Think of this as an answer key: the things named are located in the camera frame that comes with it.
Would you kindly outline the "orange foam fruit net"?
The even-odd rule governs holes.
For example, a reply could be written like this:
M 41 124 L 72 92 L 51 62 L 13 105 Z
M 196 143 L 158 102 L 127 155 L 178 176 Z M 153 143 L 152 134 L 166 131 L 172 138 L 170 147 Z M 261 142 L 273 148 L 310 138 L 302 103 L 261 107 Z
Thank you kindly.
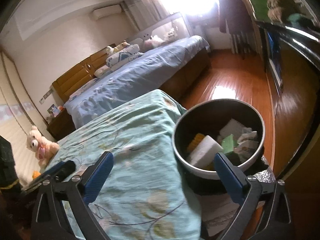
M 205 137 L 205 135 L 203 135 L 202 133 L 197 133 L 197 135 L 195 135 L 193 140 L 189 143 L 189 145 L 187 147 L 187 152 L 191 153 L 193 150 L 195 150 L 195 148 L 204 139 L 204 137 Z

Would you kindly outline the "black television on cabinet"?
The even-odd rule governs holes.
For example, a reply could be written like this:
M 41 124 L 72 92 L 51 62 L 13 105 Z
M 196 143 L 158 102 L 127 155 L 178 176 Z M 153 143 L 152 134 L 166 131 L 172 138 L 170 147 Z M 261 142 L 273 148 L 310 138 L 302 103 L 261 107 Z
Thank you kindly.
M 283 76 L 281 70 L 281 46 L 279 37 L 272 31 L 264 29 L 266 49 L 266 75 L 273 97 L 280 98 L 283 93 Z

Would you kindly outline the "small orange foam net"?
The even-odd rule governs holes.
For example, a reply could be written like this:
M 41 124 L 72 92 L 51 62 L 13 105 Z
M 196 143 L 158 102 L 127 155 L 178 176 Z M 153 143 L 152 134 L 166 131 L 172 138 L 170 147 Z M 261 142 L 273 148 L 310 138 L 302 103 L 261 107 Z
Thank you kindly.
M 40 175 L 41 175 L 41 173 L 39 171 L 34 171 L 33 175 L 32 175 L 33 180 L 38 178 Z

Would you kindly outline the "pink plush toy by rail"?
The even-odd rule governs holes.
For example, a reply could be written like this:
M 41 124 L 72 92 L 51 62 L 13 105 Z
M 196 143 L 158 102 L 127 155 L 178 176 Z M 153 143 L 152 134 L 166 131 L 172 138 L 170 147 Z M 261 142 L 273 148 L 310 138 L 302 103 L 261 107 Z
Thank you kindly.
M 144 51 L 149 51 L 161 46 L 164 42 L 165 41 L 162 38 L 155 35 L 144 41 L 142 49 Z

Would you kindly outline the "white pink teddy bear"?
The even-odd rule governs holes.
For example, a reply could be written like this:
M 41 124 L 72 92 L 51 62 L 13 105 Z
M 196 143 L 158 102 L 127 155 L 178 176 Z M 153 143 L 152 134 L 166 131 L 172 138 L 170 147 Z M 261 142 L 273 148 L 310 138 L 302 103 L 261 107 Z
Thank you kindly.
M 44 137 L 36 126 L 32 126 L 27 135 L 27 148 L 35 153 L 41 169 L 45 169 L 51 159 L 58 153 L 60 146 Z

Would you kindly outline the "brown plush toy on shelf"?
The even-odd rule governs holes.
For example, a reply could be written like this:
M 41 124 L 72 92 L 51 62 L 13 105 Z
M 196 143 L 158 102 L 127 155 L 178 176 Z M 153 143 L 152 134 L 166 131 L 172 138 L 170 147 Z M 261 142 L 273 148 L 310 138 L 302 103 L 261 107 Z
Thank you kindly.
M 272 22 L 287 22 L 292 14 L 299 13 L 294 0 L 267 0 L 268 18 Z

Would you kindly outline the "dark hanging coat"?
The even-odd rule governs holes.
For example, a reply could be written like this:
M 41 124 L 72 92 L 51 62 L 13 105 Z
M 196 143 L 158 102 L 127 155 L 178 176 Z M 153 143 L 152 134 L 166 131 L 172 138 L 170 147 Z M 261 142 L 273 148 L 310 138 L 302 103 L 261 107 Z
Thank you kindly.
M 219 0 L 219 29 L 222 33 L 253 31 L 252 21 L 242 0 Z

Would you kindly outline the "blue bed duvet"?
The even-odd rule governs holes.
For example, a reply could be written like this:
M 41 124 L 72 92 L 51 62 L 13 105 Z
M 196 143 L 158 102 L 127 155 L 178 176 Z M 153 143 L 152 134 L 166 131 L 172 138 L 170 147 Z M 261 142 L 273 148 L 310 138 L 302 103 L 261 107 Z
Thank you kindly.
M 80 128 L 102 114 L 158 89 L 208 46 L 204 38 L 195 35 L 150 50 L 115 72 L 88 81 L 64 107 L 74 126 Z

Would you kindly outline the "grey bed guard rail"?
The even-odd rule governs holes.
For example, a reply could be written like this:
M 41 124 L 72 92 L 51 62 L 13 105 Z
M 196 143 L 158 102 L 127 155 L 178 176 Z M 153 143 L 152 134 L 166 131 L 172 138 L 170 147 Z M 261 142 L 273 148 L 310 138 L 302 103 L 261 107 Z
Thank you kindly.
M 193 36 L 193 31 L 187 17 L 178 12 L 127 38 L 126 42 L 129 44 L 138 44 L 140 51 L 146 52 L 142 49 L 144 41 L 155 35 L 165 41 L 161 45 L 164 46 L 177 40 Z

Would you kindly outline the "black round trash bin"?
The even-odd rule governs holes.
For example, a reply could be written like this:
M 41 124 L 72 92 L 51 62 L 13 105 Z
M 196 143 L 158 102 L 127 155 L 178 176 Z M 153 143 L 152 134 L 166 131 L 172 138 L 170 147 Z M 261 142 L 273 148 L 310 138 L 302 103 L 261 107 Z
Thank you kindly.
M 187 110 L 178 120 L 172 135 L 174 154 L 184 168 L 191 174 L 209 180 L 219 180 L 216 171 L 204 170 L 190 165 L 186 161 L 187 147 L 197 133 L 209 135 L 217 142 L 224 139 L 219 131 L 231 119 L 251 128 L 258 133 L 259 146 L 256 152 L 239 165 L 247 171 L 260 159 L 264 152 L 265 124 L 261 114 L 251 105 L 236 99 L 215 99 L 198 104 Z

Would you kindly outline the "yellow plush toy on pillow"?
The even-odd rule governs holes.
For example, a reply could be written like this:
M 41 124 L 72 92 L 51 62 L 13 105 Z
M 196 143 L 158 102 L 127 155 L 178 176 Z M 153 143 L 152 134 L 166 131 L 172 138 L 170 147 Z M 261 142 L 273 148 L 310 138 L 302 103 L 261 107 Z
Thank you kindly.
M 106 49 L 105 49 L 105 53 L 108 55 L 108 56 L 111 56 L 121 50 L 123 50 L 124 48 L 130 46 L 129 43 L 127 43 L 126 41 L 123 41 L 121 42 L 120 44 L 118 44 L 117 46 L 115 47 L 111 47 L 111 46 L 107 46 Z

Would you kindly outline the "white foam block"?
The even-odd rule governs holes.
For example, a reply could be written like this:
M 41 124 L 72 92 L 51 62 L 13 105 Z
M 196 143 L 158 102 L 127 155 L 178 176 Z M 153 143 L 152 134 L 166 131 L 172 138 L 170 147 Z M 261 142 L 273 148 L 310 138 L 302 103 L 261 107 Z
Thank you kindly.
M 238 139 L 242 135 L 242 130 L 245 128 L 243 124 L 235 119 L 229 120 L 229 122 L 219 131 L 219 134 L 225 138 L 229 135 L 233 135 L 234 139 Z

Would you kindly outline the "dark wooden bed base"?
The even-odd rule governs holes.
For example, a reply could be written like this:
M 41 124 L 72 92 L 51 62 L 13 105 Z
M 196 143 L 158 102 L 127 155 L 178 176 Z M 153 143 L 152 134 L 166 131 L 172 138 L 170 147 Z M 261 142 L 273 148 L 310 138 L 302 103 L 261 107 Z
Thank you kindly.
M 208 52 L 206 48 L 203 48 L 185 66 L 165 81 L 159 89 L 175 100 L 179 100 L 209 65 Z

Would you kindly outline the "white blue patterned pillow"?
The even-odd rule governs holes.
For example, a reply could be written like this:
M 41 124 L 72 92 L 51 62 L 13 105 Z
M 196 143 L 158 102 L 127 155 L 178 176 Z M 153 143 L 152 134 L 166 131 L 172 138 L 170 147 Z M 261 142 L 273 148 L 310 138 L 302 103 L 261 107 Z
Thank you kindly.
M 125 59 L 128 59 L 129 57 L 133 57 L 133 56 L 140 57 L 143 55 L 144 54 L 140 52 L 139 45 L 137 44 L 129 45 L 126 48 L 110 55 L 106 59 L 106 65 L 108 67 L 113 67 L 115 64 Z

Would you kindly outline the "framed photo on nightstand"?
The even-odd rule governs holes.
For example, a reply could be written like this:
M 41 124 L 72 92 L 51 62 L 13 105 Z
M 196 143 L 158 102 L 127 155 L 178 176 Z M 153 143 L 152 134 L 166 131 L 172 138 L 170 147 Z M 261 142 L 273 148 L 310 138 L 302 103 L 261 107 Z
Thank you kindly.
M 60 114 L 60 110 L 54 104 L 52 104 L 47 111 L 54 118 Z

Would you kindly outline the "dark wooden nightstand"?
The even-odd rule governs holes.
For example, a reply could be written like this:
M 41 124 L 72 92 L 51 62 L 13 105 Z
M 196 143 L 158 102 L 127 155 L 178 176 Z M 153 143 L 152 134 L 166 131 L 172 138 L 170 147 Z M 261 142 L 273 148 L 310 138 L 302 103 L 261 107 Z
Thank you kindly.
M 57 117 L 55 117 L 47 128 L 48 132 L 53 136 L 56 141 L 59 141 L 75 131 L 75 126 L 72 116 L 63 109 Z

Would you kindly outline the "white foam fruit net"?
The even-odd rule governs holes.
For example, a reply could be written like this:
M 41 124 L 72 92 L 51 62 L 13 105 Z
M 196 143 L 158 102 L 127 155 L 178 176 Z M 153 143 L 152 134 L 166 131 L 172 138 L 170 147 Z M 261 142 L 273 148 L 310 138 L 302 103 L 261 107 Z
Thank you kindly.
M 222 146 L 206 135 L 195 150 L 188 153 L 186 161 L 196 168 L 205 168 L 213 162 L 215 155 L 219 152 L 223 152 Z

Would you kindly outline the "white plastic bag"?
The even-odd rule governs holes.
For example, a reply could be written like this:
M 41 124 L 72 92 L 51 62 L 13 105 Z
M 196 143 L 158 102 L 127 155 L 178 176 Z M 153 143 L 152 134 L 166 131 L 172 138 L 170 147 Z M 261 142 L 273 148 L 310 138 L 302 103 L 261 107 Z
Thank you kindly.
M 234 152 L 243 160 L 248 160 L 257 150 L 259 146 L 258 133 L 251 128 L 243 128 L 242 135 L 236 141 L 237 146 Z

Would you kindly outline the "wooden headboard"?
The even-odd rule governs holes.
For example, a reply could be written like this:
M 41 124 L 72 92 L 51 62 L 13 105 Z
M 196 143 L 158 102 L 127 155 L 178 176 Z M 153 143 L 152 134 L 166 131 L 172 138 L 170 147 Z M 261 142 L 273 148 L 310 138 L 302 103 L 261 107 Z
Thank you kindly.
M 85 58 L 67 72 L 58 77 L 52 86 L 60 99 L 65 103 L 80 87 L 95 78 L 95 71 L 105 65 L 107 59 L 106 48 Z

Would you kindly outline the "white wall air conditioner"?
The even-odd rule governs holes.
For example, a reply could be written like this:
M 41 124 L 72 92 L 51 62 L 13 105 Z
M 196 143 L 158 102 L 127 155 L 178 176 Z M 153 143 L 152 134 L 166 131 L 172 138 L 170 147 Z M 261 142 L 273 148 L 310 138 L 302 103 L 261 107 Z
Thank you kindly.
M 119 13 L 121 13 L 121 11 L 122 11 L 121 6 L 118 4 L 95 9 L 91 12 L 90 19 L 93 21 L 97 21 L 103 17 L 108 17 L 108 16 L 111 16 L 114 14 L 119 14 Z

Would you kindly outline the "green snack packet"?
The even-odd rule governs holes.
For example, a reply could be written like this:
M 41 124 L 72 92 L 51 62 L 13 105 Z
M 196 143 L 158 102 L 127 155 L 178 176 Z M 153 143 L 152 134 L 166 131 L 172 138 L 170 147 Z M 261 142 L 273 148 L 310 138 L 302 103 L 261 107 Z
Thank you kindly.
M 235 148 L 237 148 L 238 143 L 234 139 L 234 135 L 230 134 L 229 136 L 225 137 L 222 140 L 221 146 L 223 148 L 223 153 L 224 154 L 229 154 L 229 153 L 232 153 Z

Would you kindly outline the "teal floral bed sheet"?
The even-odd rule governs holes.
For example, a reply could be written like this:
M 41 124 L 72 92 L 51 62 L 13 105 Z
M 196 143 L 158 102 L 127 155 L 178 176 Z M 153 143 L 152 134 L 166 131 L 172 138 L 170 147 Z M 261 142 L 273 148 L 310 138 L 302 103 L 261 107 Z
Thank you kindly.
M 111 239 L 199 239 L 201 208 L 172 148 L 177 120 L 185 112 L 157 89 L 133 99 L 59 141 L 50 161 L 71 160 L 82 174 L 104 152 L 114 166 L 89 205 Z

